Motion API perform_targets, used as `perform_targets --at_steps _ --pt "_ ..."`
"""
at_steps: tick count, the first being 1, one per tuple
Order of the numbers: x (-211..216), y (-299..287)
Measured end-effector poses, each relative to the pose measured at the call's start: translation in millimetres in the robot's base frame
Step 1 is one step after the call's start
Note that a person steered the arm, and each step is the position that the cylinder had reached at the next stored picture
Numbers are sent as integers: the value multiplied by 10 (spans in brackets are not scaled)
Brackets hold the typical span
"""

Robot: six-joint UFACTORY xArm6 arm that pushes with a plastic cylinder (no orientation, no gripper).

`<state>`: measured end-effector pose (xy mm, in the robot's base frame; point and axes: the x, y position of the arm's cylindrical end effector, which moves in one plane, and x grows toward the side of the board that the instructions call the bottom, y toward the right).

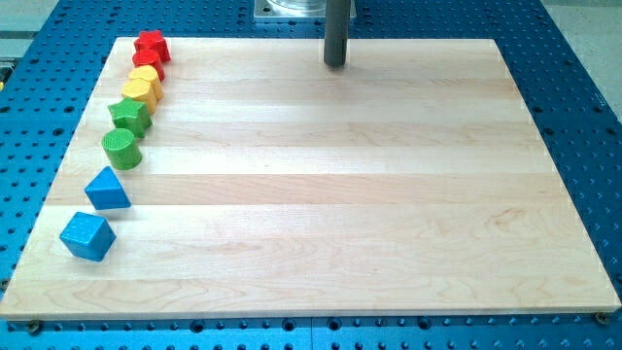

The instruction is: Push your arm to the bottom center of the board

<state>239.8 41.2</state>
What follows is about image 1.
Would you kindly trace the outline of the grey cylindrical robot arm rod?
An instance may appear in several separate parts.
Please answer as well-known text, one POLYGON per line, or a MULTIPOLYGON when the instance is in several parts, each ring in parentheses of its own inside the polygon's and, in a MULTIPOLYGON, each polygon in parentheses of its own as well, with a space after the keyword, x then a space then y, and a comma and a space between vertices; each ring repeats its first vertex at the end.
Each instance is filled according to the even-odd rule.
POLYGON ((327 1, 324 63, 331 68, 341 67, 346 61, 350 8, 350 0, 327 1))

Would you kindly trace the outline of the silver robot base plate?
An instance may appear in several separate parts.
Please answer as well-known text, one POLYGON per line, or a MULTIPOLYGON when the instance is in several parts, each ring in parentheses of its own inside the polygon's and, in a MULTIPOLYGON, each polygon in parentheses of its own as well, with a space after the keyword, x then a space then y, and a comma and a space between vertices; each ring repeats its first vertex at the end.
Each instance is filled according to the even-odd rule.
POLYGON ((255 0, 253 22, 313 22, 326 18, 327 0, 255 0))

